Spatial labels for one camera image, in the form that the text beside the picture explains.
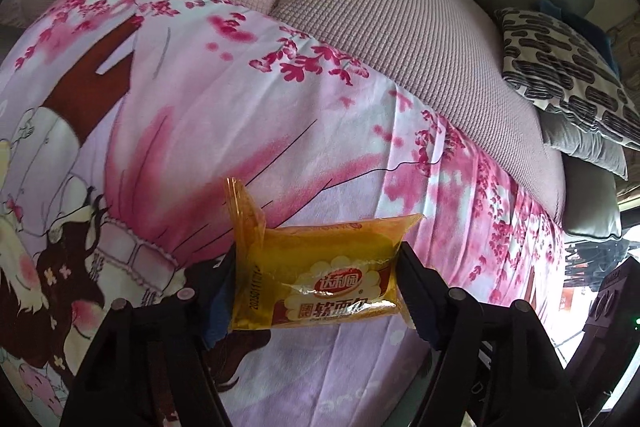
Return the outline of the black white patterned pillow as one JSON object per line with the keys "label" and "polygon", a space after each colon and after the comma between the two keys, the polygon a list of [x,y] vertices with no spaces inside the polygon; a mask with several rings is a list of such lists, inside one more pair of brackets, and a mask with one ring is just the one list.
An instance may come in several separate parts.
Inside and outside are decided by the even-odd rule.
{"label": "black white patterned pillow", "polygon": [[639,113],[623,83],[577,31],[537,11],[496,12],[503,79],[527,101],[585,132],[638,150]]}

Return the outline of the folded black chairs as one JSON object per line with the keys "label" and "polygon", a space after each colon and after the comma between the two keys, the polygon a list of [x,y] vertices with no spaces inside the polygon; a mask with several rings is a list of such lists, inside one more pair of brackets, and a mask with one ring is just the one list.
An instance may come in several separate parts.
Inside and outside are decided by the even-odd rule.
{"label": "folded black chairs", "polygon": [[582,242],[566,248],[564,287],[589,287],[597,291],[605,277],[628,253],[627,239]]}

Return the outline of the yellow soft bread packet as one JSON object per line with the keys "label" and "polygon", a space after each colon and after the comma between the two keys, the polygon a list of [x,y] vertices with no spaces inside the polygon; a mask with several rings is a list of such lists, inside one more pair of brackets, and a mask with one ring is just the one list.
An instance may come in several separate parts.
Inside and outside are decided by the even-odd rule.
{"label": "yellow soft bread packet", "polygon": [[292,329],[406,312],[396,265],[420,215],[270,229],[240,180],[226,180],[226,197],[235,246],[232,329]]}

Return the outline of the grey pillow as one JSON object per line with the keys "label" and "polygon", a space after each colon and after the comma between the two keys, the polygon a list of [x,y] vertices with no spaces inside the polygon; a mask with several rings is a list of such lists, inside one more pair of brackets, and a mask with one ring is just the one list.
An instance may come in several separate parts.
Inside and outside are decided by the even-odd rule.
{"label": "grey pillow", "polygon": [[620,144],[599,133],[584,131],[560,114],[539,112],[538,118],[544,143],[567,156],[608,170],[620,179],[628,179],[627,161]]}

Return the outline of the pink cartoon tablecloth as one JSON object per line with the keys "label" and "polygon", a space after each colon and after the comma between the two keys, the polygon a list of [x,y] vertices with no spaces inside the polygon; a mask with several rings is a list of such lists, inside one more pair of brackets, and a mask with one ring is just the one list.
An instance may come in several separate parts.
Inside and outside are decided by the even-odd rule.
{"label": "pink cartoon tablecloth", "polygon": [[393,80],[228,0],[58,0],[1,62],[1,370],[61,419],[105,317],[221,256],[224,181],[270,227],[421,216],[476,299],[560,299],[558,226],[497,154]]}

